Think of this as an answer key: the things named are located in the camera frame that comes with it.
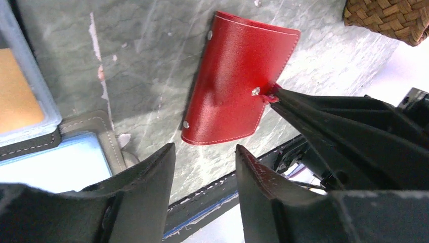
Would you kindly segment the red leather card holder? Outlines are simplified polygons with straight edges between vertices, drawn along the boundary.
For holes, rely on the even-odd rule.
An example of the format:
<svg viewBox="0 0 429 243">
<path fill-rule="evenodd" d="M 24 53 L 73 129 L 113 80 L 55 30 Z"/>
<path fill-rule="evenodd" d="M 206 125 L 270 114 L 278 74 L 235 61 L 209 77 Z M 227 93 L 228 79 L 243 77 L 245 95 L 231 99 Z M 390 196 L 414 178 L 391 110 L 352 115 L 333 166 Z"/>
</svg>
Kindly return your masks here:
<svg viewBox="0 0 429 243">
<path fill-rule="evenodd" d="M 217 11 L 208 34 L 182 139 L 211 145 L 252 135 L 300 31 Z"/>
</svg>

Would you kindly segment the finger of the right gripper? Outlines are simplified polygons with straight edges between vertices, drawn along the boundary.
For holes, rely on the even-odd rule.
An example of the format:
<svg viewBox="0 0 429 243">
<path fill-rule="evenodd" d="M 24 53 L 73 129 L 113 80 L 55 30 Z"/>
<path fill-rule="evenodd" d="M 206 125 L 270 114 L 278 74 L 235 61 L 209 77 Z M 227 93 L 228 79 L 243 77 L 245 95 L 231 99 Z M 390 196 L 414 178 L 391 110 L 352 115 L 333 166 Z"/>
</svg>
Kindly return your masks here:
<svg viewBox="0 0 429 243">
<path fill-rule="evenodd" d="M 428 107 L 278 88 L 272 108 L 308 141 L 339 190 L 428 190 Z"/>
</svg>

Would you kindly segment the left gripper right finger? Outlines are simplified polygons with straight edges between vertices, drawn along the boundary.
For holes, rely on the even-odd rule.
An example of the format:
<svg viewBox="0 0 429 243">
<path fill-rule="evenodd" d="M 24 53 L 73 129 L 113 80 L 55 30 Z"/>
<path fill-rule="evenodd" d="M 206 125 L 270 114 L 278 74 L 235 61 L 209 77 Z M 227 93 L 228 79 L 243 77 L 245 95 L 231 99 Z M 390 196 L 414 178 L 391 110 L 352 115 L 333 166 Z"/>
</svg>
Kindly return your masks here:
<svg viewBox="0 0 429 243">
<path fill-rule="evenodd" d="M 334 190 L 320 195 L 236 146 L 246 242 L 428 242 L 427 191 Z"/>
</svg>

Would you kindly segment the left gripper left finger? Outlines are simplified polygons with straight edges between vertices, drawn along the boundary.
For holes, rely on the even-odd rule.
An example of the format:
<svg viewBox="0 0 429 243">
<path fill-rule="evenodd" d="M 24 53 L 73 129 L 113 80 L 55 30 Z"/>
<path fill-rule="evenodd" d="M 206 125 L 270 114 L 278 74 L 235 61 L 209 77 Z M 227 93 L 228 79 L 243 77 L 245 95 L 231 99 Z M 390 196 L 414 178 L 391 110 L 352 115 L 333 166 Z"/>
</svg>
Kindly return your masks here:
<svg viewBox="0 0 429 243">
<path fill-rule="evenodd" d="M 1 242 L 161 242 L 176 148 L 81 191 L 1 184 Z"/>
</svg>

